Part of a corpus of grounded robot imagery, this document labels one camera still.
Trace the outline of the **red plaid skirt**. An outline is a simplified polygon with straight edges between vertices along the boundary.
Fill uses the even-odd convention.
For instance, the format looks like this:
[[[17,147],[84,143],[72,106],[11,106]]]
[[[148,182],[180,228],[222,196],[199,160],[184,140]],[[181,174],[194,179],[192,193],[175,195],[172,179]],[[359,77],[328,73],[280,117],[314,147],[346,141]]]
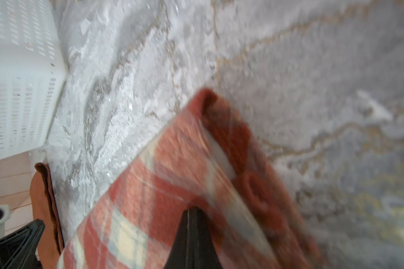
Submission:
[[[202,209],[225,269],[315,269],[323,258],[248,125],[201,89],[114,181],[59,269],[162,269],[179,222]]]

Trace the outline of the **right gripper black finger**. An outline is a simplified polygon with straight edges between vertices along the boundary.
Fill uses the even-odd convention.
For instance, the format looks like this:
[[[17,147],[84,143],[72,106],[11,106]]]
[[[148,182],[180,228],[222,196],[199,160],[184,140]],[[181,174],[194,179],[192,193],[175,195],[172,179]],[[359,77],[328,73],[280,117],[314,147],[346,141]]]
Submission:
[[[199,207],[184,211],[165,269],[222,269],[214,248],[205,212]]]

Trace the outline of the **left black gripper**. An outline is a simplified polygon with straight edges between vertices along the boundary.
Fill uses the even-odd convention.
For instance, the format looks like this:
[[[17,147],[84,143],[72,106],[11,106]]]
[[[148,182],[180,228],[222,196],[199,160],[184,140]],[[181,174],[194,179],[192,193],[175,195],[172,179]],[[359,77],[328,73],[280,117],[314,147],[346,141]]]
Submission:
[[[36,219],[0,239],[0,269],[41,269],[36,251],[45,224]]]

